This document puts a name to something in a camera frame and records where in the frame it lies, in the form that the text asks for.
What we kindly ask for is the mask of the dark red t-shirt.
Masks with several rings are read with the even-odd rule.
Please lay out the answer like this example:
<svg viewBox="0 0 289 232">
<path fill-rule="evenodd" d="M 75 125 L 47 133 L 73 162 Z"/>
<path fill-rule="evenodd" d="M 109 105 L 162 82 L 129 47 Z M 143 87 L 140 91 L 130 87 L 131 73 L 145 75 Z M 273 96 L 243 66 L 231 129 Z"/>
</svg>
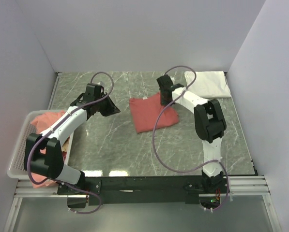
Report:
<svg viewBox="0 0 289 232">
<path fill-rule="evenodd" d="M 157 117 L 164 109 L 160 103 L 160 92 L 148 98 L 130 98 L 129 108 L 137 133 L 152 131 Z M 179 122 L 179 115 L 173 108 L 166 109 L 158 120 L 157 129 L 170 127 Z"/>
</svg>

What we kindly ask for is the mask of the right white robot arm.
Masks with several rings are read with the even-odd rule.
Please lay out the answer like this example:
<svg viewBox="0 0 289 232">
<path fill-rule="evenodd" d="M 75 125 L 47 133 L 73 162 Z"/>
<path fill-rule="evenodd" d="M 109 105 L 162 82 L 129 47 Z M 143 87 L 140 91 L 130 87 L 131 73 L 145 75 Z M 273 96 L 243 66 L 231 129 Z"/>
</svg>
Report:
<svg viewBox="0 0 289 232">
<path fill-rule="evenodd" d="M 157 83 L 164 107 L 157 120 L 174 103 L 193 113 L 195 130 L 203 145 L 202 174 L 208 178 L 222 177 L 221 142 L 227 125 L 219 101 L 202 98 L 181 84 L 173 84 L 167 74 L 157 78 Z"/>
</svg>

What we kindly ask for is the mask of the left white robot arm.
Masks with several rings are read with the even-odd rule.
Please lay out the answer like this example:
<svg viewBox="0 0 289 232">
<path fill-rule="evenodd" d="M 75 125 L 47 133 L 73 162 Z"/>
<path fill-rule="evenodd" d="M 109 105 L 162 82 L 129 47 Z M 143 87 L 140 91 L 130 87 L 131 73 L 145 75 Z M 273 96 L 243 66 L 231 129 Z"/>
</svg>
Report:
<svg viewBox="0 0 289 232">
<path fill-rule="evenodd" d="M 71 185 L 85 184 L 85 174 L 65 164 L 62 145 L 74 131 L 91 116 L 99 112 L 102 116 L 111 116 L 120 112 L 104 87 L 99 84 L 87 84 L 68 110 L 52 126 L 39 134 L 31 133 L 26 138 L 24 170 L 29 177 L 39 174 Z"/>
</svg>

